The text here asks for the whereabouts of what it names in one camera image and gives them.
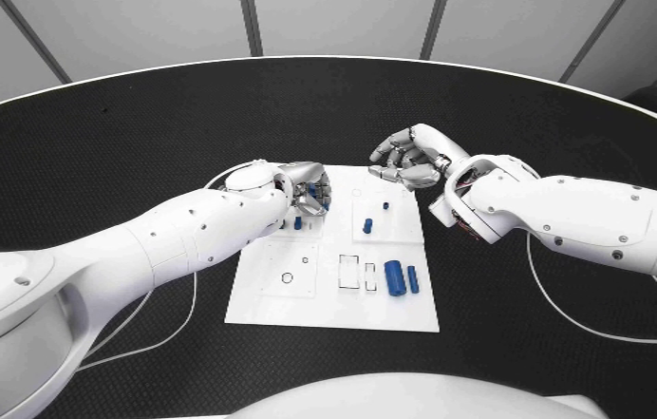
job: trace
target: robotic hand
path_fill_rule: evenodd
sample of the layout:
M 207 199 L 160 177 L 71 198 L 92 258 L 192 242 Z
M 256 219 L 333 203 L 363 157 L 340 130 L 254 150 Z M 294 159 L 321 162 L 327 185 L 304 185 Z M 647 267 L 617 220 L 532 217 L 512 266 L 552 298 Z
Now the robotic hand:
M 326 214 L 320 163 L 242 166 L 220 189 L 207 188 L 223 174 L 127 223 L 53 248 L 0 253 L 1 419 L 42 411 L 133 300 L 268 236 L 288 211 Z
M 386 166 L 369 171 L 409 190 L 445 175 L 444 193 L 428 207 L 445 226 L 458 224 L 488 243 L 520 228 L 552 251 L 657 274 L 656 191 L 578 177 L 540 178 L 509 155 L 470 157 L 426 124 L 395 133 L 369 158 L 376 162 L 385 154 Z

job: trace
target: cable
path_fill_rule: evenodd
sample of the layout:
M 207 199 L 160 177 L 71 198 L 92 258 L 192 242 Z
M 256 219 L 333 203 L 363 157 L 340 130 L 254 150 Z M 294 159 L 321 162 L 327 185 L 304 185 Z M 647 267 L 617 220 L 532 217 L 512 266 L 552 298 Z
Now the cable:
M 244 162 L 242 164 L 236 165 L 235 167 L 232 167 L 231 169 L 226 169 L 209 182 L 207 184 L 205 185 L 205 189 L 209 189 L 209 186 L 226 175 L 229 174 L 231 172 L 233 172 L 236 169 L 241 169 L 242 167 L 246 167 L 252 164 L 255 164 L 258 161 L 261 160 L 252 160 L 249 162 Z M 143 348 L 141 350 L 135 350 L 135 351 L 131 351 L 131 352 L 124 352 L 122 354 L 118 354 L 118 355 L 112 355 L 111 357 L 107 357 L 105 359 L 101 359 L 98 360 L 97 362 L 92 362 L 91 364 L 86 364 L 84 365 L 82 367 L 78 368 L 78 371 L 82 371 L 82 370 L 86 370 L 89 369 L 91 367 L 95 367 L 97 365 L 99 364 L 104 364 L 105 362 L 110 362 L 112 360 L 117 360 L 117 359 L 121 359 L 122 357 L 128 357 L 130 355 L 133 354 L 138 354 L 140 352 L 146 352 L 146 351 L 150 351 L 150 350 L 154 350 L 154 348 L 160 347 L 164 343 L 167 343 L 169 340 L 171 340 L 171 338 L 179 334 L 179 332 L 182 331 L 182 329 L 184 328 L 184 326 L 187 325 L 187 322 L 189 320 L 192 319 L 192 314 L 195 313 L 195 306 L 196 306 L 196 290 L 197 290 L 197 285 L 199 285 L 199 279 L 196 277 L 196 272 L 195 272 L 195 294 L 192 296 L 192 307 L 189 309 L 189 315 L 187 315 L 187 318 L 184 319 L 184 322 L 182 323 L 180 327 L 177 328 L 177 330 L 171 333 L 171 335 L 164 339 L 161 340 L 156 345 L 153 346 L 148 346 L 146 348 Z M 147 303 L 147 300 L 148 298 L 151 297 L 151 294 L 153 294 L 153 291 L 150 291 L 147 293 L 147 296 L 144 297 L 144 300 L 141 301 L 140 305 L 137 306 L 134 312 L 131 313 L 131 315 L 127 317 L 125 321 L 122 322 L 121 326 L 117 328 L 117 330 L 114 332 L 110 333 L 110 335 L 105 337 L 105 339 L 92 347 L 92 349 L 89 350 L 89 352 L 86 353 L 84 359 L 86 359 L 98 350 L 99 348 L 110 342 L 110 340 L 115 337 L 117 333 L 122 330 L 122 328 L 127 326 L 127 323 L 131 321 L 133 317 L 140 313 L 141 311 L 141 308 L 144 307 L 144 304 Z
M 527 259 L 530 260 L 530 267 L 532 267 L 532 273 L 533 273 L 533 279 L 536 280 L 537 287 L 540 288 L 540 292 L 545 295 L 545 298 L 550 302 L 550 305 L 553 306 L 555 310 L 560 313 L 560 315 L 586 332 L 594 333 L 598 336 L 604 336 L 605 338 L 611 338 L 612 340 L 620 340 L 620 341 L 627 341 L 630 343 L 644 343 L 648 345 L 656 345 L 657 344 L 657 339 L 656 338 L 633 338 L 630 336 L 621 336 L 621 335 L 612 335 L 609 333 L 598 332 L 589 327 L 586 327 L 584 324 L 581 324 L 566 313 L 565 311 L 558 307 L 558 304 L 553 302 L 550 296 L 548 296 L 548 293 L 545 292 L 543 285 L 540 284 L 540 280 L 537 279 L 536 275 L 536 269 L 535 269 L 535 261 L 532 259 L 532 246 L 530 246 L 530 241 L 532 241 L 532 236 L 530 233 L 527 233 Z
M 140 313 L 140 310 L 144 307 L 148 297 L 151 297 L 151 294 L 153 291 L 147 293 L 144 300 L 141 301 L 138 307 L 134 309 L 131 315 L 127 317 L 127 320 L 122 322 L 121 326 L 115 329 L 114 332 L 110 333 L 110 335 L 107 335 L 105 339 L 89 349 L 89 352 L 86 353 L 85 357 L 82 357 L 82 360 L 85 360 L 102 348 L 102 346 L 105 346 L 107 342 L 117 336 L 117 333 L 127 326 L 127 323 L 131 321 L 133 317 Z
M 196 272 L 195 272 L 195 294 L 192 296 L 192 307 L 189 308 L 189 315 L 187 315 L 187 318 L 184 319 L 184 322 L 182 323 L 180 327 L 177 328 L 177 330 L 169 335 L 167 338 L 164 338 L 164 340 L 161 340 L 157 344 L 151 345 L 151 346 L 147 346 L 146 348 L 143 348 L 141 350 L 135 350 L 135 351 L 131 351 L 131 352 L 124 352 L 122 354 L 118 354 L 118 355 L 112 355 L 112 357 L 107 357 L 107 359 L 101 359 L 98 360 L 97 362 L 92 362 L 91 364 L 86 364 L 84 365 L 82 367 L 78 368 L 78 370 L 75 372 L 79 372 L 82 370 L 86 370 L 89 369 L 91 367 L 95 367 L 97 365 L 99 364 L 104 364 L 105 362 L 110 362 L 112 360 L 117 360 L 117 359 L 121 359 L 122 357 L 128 357 L 130 355 L 134 355 L 134 354 L 138 354 L 140 352 L 146 352 L 146 351 L 150 351 L 150 350 L 154 350 L 157 347 L 160 347 L 164 343 L 167 343 L 169 340 L 171 340 L 171 338 L 179 334 L 179 332 L 182 331 L 182 329 L 184 328 L 184 326 L 187 325 L 187 322 L 189 320 L 192 319 L 192 314 L 195 313 L 195 307 L 196 307 L 196 289 L 197 289 L 197 285 L 199 285 L 199 279 L 196 278 Z

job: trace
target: white board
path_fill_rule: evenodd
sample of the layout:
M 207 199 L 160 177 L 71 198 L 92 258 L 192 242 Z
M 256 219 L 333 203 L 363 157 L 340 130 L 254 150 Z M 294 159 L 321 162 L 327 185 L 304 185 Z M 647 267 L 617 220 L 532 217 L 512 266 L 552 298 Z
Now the white board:
M 437 333 L 415 195 L 373 177 L 366 167 L 327 165 L 326 171 L 333 188 L 327 216 L 303 218 L 303 228 L 294 230 L 290 214 L 285 227 L 242 250 L 226 323 Z M 346 257 L 357 257 L 357 264 L 347 264 Z M 402 296 L 388 292 L 388 260 L 402 265 Z M 409 265 L 416 269 L 418 294 L 411 293 Z

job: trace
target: black table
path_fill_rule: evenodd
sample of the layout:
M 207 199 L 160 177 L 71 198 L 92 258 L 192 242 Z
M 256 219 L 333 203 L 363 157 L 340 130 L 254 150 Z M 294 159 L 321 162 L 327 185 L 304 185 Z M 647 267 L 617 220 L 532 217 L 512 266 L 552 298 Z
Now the black table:
M 254 158 L 366 165 L 385 137 L 434 125 L 468 153 L 507 153 L 543 176 L 657 189 L 657 123 L 565 86 L 481 69 L 349 58 L 222 61 L 128 73 L 0 105 L 0 249 L 37 249 L 134 218 Z M 457 374 L 542 395 L 581 393 L 614 418 L 657 412 L 657 347 L 585 333 L 535 285 L 524 234 L 490 246 L 447 229 L 418 192 L 438 334 L 223 324 L 238 255 L 199 274 L 184 331 L 78 373 L 43 418 L 225 414 L 317 380 L 376 371 Z M 648 276 L 535 246 L 545 287 L 602 332 L 657 337 Z M 160 341 L 192 277 L 159 288 L 97 358 Z M 130 307 L 117 316 L 124 319 Z

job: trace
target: blue cylinder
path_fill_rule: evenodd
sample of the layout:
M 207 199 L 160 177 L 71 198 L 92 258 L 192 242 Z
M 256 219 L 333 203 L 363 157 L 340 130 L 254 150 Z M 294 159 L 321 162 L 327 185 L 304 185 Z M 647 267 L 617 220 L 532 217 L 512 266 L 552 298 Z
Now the blue cylinder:
M 372 232 L 372 218 L 366 219 L 366 225 L 363 226 L 363 232 L 369 234 Z
M 416 294 L 421 291 L 418 284 L 418 274 L 415 272 L 415 265 L 408 266 L 408 285 L 411 286 L 411 292 Z
M 406 283 L 403 281 L 403 272 L 401 271 L 401 263 L 398 260 L 389 260 L 385 264 L 388 292 L 393 296 L 406 294 Z

